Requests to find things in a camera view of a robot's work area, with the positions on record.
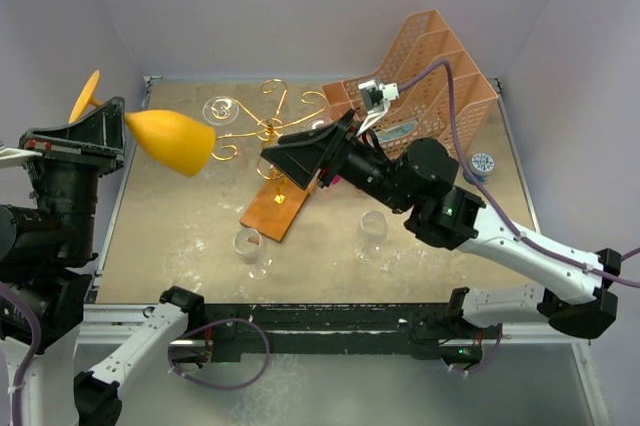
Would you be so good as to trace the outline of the yellow plastic wine glass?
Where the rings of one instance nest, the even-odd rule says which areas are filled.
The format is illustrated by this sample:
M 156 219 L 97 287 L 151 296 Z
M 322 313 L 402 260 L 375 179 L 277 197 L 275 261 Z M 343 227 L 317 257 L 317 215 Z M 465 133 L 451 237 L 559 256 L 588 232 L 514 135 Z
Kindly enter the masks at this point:
M 215 130 L 175 111 L 126 113 L 124 122 L 147 155 L 185 177 L 196 176 L 214 150 Z

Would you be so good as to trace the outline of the clear champagne flute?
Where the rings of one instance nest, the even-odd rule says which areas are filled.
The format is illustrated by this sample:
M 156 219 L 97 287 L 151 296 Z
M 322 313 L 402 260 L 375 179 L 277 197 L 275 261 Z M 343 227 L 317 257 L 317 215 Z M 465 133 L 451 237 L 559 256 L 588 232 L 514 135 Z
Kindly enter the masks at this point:
M 330 124 L 325 118 L 312 118 L 303 127 L 304 131 L 315 131 L 324 128 Z

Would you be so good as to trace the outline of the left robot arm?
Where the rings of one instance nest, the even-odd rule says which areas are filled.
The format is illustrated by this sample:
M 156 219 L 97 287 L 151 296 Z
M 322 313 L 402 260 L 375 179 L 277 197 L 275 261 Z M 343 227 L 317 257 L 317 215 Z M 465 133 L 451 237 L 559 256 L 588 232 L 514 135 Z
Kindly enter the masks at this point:
M 26 171 L 35 201 L 1 209 L 1 349 L 15 425 L 115 424 L 127 385 L 153 354 L 205 328 L 203 298 L 175 286 L 115 352 L 74 369 L 98 184 L 123 166 L 124 118 L 115 97 L 74 123 L 29 129 L 17 147 L 1 150 L 3 167 Z

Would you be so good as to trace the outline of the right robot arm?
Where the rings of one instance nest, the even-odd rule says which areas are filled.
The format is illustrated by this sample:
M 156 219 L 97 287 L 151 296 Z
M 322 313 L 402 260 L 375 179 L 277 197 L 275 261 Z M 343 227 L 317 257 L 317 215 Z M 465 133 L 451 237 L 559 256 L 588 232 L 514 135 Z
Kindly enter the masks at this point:
M 348 111 L 338 121 L 281 137 L 261 157 L 296 186 L 328 186 L 340 177 L 393 213 L 407 213 L 405 228 L 434 248 L 491 260 L 530 279 L 519 288 L 455 289 L 445 312 L 446 329 L 467 337 L 501 323 L 545 322 L 581 339 L 600 337 L 616 320 L 618 298 L 609 289 L 621 256 L 585 252 L 510 223 L 496 207 L 456 186 L 459 164 L 433 138 L 418 139 L 395 159 L 376 137 L 356 136 Z

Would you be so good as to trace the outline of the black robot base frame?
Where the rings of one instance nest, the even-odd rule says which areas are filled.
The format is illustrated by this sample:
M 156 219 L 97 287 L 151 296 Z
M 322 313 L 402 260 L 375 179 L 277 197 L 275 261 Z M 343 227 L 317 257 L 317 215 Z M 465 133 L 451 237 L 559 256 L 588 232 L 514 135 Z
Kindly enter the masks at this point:
M 445 303 L 237 304 L 206 303 L 173 286 L 159 301 L 188 315 L 188 331 L 212 327 L 212 360 L 238 362 L 245 354 L 403 355 L 419 360 L 481 361 L 482 340 L 501 329 L 480 329 L 450 313 Z

